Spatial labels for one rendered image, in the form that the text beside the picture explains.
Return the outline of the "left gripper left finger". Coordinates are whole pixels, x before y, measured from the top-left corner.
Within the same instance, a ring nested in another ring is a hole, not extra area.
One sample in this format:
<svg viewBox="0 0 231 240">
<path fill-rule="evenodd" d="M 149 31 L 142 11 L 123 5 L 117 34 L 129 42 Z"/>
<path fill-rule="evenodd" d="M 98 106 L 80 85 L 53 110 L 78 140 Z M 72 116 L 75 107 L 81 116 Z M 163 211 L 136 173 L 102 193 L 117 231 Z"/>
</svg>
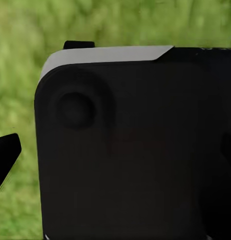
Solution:
<svg viewBox="0 0 231 240">
<path fill-rule="evenodd" d="M 0 137 L 0 186 L 22 151 L 17 133 Z"/>
</svg>

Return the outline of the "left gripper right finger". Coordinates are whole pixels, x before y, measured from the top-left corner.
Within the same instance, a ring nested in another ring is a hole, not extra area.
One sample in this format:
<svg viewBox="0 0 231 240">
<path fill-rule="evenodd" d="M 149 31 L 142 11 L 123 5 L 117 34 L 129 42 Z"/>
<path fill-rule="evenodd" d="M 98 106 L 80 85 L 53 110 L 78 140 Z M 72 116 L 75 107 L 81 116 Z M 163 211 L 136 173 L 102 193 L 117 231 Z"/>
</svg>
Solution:
<svg viewBox="0 0 231 240">
<path fill-rule="evenodd" d="M 231 167 L 231 134 L 224 133 L 220 142 L 219 150 Z"/>
</svg>

